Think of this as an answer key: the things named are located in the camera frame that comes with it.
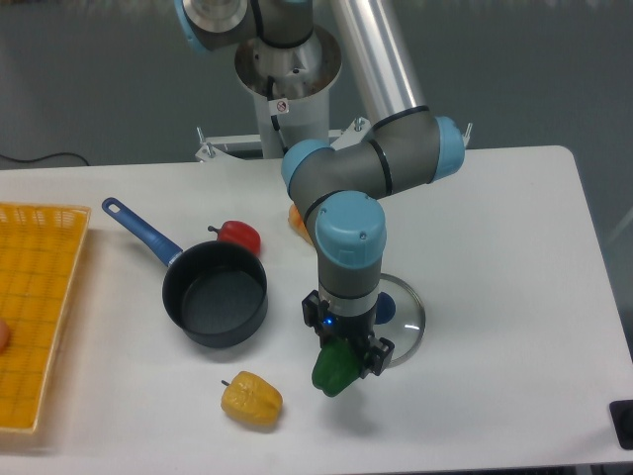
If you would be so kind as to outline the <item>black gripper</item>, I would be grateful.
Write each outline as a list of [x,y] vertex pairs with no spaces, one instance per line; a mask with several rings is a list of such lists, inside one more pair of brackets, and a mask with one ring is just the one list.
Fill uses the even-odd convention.
[[347,340],[358,357],[360,378],[380,376],[395,350],[392,341],[374,333],[378,295],[377,289],[357,298],[313,290],[302,302],[304,322],[317,335],[319,349],[338,338]]

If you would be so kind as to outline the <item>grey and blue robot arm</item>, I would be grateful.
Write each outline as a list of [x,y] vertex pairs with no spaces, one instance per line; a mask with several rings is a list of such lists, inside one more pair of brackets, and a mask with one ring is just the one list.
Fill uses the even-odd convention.
[[[387,227],[380,201],[456,173],[470,134],[434,116],[388,1],[335,1],[340,35],[309,1],[179,1],[188,42],[236,46],[235,70],[264,104],[266,154],[281,173],[316,248],[318,287],[303,303],[320,340],[313,375],[353,379],[385,370],[394,345],[374,332]],[[370,122],[355,144],[331,143],[327,115],[311,104],[348,58]]]

